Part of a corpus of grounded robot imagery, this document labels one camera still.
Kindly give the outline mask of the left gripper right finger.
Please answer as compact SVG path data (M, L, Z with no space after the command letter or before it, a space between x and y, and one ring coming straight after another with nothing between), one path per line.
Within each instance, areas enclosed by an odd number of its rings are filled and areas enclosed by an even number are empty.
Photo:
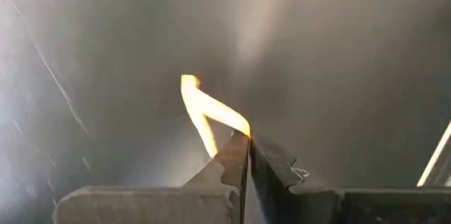
M267 223L449 223L446 187L331 187L294 166L296 158L260 136L251 174Z

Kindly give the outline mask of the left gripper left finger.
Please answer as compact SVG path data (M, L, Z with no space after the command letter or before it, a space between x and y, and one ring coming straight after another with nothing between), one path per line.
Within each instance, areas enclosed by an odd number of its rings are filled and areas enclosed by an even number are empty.
M87 186L57 204L55 224L242 223L249 139L228 143L181 187Z

